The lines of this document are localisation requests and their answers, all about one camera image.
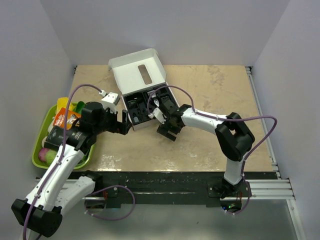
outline wooden table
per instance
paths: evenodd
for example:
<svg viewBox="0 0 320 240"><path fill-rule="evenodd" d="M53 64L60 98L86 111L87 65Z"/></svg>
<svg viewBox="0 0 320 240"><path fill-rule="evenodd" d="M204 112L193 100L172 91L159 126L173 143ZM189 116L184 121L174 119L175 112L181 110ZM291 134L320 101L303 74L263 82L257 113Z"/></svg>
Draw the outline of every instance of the wooden table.
<svg viewBox="0 0 320 240"><path fill-rule="evenodd" d="M257 116L258 110L244 66L165 65L166 81L191 94L195 107L215 114L236 112L242 118ZM106 92L120 94L114 74L107 65L79 65L71 89L79 84L93 84ZM178 103L189 104L189 98L172 89ZM95 89L80 88L76 101L99 101ZM122 101L118 111L124 109ZM257 143L264 135L259 120L247 122ZM81 171L193 171L226 170L226 157L217 138L203 130L184 127L175 142L156 132L158 124L123 136L105 132L98 136L91 162ZM248 159L245 171L271 172L267 144L262 144Z"/></svg>

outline box lid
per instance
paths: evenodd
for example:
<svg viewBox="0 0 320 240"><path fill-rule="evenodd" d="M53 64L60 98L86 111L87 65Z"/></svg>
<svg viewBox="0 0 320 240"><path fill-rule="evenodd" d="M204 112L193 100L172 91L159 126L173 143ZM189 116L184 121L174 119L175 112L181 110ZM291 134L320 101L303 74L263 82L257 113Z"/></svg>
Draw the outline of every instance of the box lid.
<svg viewBox="0 0 320 240"><path fill-rule="evenodd" d="M139 66L145 66L151 83L145 84ZM166 82L166 72L161 64L158 52L154 48L112 58L108 63L113 70L118 88L123 95L138 92Z"/></svg>

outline white wall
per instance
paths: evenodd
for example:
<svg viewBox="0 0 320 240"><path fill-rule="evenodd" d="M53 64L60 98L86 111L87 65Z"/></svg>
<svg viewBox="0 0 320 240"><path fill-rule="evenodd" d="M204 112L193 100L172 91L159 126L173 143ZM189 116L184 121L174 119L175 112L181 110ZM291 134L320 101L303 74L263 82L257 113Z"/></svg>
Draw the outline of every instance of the white wall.
<svg viewBox="0 0 320 240"><path fill-rule="evenodd" d="M164 64L252 66L289 0L41 0L74 64L146 48Z"/></svg>
<svg viewBox="0 0 320 240"><path fill-rule="evenodd" d="M291 0L253 67L282 177L290 177L309 240L320 238L320 1Z"/></svg>
<svg viewBox="0 0 320 240"><path fill-rule="evenodd" d="M40 1L0 1L0 239L20 235L11 204L32 189L37 132L71 79L72 65Z"/></svg>

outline green object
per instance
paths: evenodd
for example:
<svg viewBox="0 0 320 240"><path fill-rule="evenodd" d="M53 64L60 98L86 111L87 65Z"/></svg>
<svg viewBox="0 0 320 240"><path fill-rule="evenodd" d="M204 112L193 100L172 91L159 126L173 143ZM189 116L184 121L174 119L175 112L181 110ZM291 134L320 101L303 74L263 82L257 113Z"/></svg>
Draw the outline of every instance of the green object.
<svg viewBox="0 0 320 240"><path fill-rule="evenodd" d="M48 127L51 124L53 117L56 115L56 109L57 109L57 105L54 105L47 112L47 114L44 118L44 121L42 123L40 132L38 134L38 137L36 139L35 146L32 151L32 157L31 157L32 163L36 167L41 168L41 169L48 169L48 167L49 167L49 164L40 161L38 154L39 154L40 149L42 148L41 142L44 139L44 137L46 137L48 135ZM91 146L89 153L86 154L83 157L83 159L75 166L75 168L74 168L75 170L83 168L85 165L87 165L89 163L94 149L95 149L95 144Z"/></svg>
<svg viewBox="0 0 320 240"><path fill-rule="evenodd" d="M78 104L75 107L75 112L77 114L81 114L82 109L84 108L86 104L83 101L78 102Z"/></svg>
<svg viewBox="0 0 320 240"><path fill-rule="evenodd" d="M49 151L45 154L45 161L48 166L52 164L55 160L57 152L55 150L49 149Z"/></svg>

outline green basket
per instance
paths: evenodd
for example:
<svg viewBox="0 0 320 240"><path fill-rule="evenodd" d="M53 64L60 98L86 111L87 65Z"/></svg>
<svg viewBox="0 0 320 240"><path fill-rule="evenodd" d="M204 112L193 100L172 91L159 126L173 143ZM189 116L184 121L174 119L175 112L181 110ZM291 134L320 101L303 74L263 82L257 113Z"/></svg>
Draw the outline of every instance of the green basket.
<svg viewBox="0 0 320 240"><path fill-rule="evenodd" d="M50 110L47 112L45 119L42 123L39 135L36 139L36 143L32 152L32 162L33 164L41 169L48 169L49 165L46 164L45 162L40 161L38 154L40 149L42 148L41 143L42 140L48 135L48 127L50 125L50 123L52 122L53 118L56 115L56 109L57 109L57 105L54 105L52 108L50 108ZM88 162L91 159L91 155L92 152L95 148L95 144L91 146L90 151L88 152L88 154L86 154L83 159L78 163L78 165L75 166L74 169L80 169L83 168L85 165L88 164Z"/></svg>

